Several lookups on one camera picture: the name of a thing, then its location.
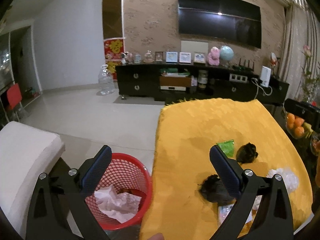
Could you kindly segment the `red festive wall poster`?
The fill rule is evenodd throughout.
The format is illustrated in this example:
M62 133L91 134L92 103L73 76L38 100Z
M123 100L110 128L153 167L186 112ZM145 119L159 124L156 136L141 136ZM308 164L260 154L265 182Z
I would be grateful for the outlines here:
M122 65L121 55L124 52L124 38L107 38L104 40L105 63L113 79L117 79L116 66Z

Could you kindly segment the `black wrapper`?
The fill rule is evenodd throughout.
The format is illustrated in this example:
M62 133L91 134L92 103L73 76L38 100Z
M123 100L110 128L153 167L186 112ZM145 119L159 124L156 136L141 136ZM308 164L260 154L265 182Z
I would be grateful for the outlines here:
M205 200L211 203L227 205L234 201L234 198L229 195L217 174L205 179L201 184L199 192Z

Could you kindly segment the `brown small picture frame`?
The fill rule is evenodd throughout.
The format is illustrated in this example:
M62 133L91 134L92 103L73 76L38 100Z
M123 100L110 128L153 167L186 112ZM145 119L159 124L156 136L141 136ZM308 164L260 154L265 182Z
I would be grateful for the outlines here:
M156 51L155 52L155 61L156 62L162 62L163 61L163 52L162 51Z

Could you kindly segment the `black bag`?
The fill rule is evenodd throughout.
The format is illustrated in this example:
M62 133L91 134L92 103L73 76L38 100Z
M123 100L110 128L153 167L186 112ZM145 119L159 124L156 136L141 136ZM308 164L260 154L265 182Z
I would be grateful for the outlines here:
M242 164L252 163L257 157L256 146L250 142L242 145L236 153L236 161Z

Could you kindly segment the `yellow tablecloth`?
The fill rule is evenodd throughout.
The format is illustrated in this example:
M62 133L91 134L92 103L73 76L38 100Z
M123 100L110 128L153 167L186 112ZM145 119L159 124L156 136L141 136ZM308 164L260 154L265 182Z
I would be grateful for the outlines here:
M193 100L164 107L156 131L153 197L142 220L140 239L161 233L165 239L210 239L219 229L217 203L200 193L202 183L223 170L210 160L217 146L235 159L240 147L252 144L258 156L244 170L266 177L271 170L290 170L298 178L289 194L293 227L311 215L311 183L296 148L269 111L258 101Z

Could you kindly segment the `white picture frame right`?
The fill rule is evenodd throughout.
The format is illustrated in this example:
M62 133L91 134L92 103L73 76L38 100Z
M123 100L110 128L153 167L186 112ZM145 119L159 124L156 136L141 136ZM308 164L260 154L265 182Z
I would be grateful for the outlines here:
M205 64L206 63L205 53L194 53L194 63Z

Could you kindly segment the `white wall panel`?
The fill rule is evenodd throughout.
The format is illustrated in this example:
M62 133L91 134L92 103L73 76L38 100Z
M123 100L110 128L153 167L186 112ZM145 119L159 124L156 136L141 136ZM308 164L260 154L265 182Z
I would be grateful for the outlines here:
M208 53L208 42L181 41L181 51L189 53Z

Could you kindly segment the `black wifi router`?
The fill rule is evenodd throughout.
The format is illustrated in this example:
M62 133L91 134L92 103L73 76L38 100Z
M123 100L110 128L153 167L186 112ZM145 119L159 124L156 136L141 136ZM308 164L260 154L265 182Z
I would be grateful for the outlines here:
M244 59L244 61L242 61L242 59L239 59L239 63L236 65L233 65L232 68L234 70L241 71L241 72L254 72L254 66L255 66L255 63L252 62L251 64L250 60Z

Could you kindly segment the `beige curtain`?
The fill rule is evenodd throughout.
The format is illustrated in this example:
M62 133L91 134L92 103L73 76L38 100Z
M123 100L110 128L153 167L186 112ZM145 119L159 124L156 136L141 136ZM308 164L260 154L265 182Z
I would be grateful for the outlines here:
M303 73L319 73L319 20L308 5L292 2L285 16L285 31L279 76L289 84L287 97L301 91Z

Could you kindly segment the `white picture frame pink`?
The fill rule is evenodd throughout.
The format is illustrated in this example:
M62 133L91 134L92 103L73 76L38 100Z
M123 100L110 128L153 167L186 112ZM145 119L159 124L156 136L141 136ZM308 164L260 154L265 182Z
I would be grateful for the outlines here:
M189 52L180 52L179 53L179 63L191 64L191 53L189 53Z

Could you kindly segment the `white picture frame blue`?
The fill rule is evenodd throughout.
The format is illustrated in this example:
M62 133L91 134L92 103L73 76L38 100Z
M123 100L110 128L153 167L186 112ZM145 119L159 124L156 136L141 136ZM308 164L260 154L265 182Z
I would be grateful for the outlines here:
M178 63L178 52L167 51L165 54L166 63Z

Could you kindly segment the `red plastic mesh basket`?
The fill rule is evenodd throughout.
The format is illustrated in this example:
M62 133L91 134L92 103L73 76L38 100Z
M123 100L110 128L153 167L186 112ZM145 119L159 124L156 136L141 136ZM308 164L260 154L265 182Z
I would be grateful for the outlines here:
M118 230L139 224L151 198L148 169L131 155L113 153L95 191L85 201L104 230Z

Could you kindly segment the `white tissue paper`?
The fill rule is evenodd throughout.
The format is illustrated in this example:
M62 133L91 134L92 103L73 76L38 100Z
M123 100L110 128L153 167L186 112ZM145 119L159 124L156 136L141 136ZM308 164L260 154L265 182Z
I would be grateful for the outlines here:
M138 213L141 197L128 193L117 193L111 184L94 192L95 202L101 213L125 223Z

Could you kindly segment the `white foam net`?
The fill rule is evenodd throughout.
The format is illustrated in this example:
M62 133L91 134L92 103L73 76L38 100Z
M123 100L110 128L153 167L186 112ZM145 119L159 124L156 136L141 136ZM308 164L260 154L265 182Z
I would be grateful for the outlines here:
M275 174L279 174L283 178L288 194L296 191L299 186L299 179L290 168L270 169L267 178L272 178Z

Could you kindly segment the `red chair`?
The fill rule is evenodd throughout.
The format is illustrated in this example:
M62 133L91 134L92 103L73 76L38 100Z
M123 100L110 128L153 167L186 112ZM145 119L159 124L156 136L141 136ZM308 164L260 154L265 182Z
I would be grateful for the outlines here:
M8 107L7 113L18 122L21 121L25 110L22 106L22 94L18 83L15 83L7 90Z

